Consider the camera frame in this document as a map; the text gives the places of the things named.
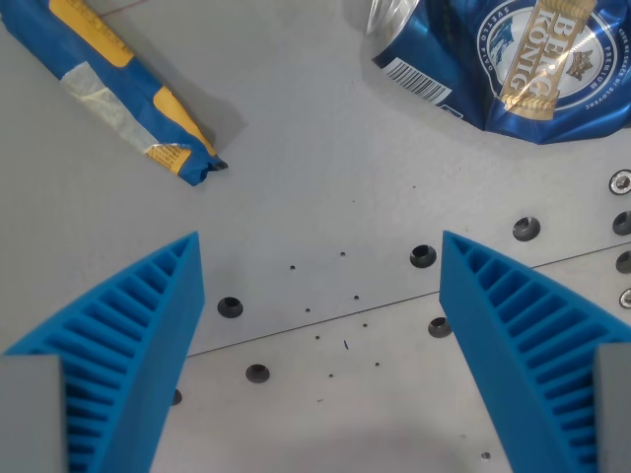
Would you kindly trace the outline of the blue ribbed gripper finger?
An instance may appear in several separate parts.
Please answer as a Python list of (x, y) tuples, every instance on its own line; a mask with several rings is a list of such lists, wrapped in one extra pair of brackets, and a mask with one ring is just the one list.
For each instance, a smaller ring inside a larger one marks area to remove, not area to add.
[(595, 354), (629, 341), (629, 325), (452, 232), (439, 300), (512, 470), (595, 472)]
[(100, 283), (7, 350), (59, 358), (69, 471), (150, 470), (204, 304), (199, 235), (191, 233)]

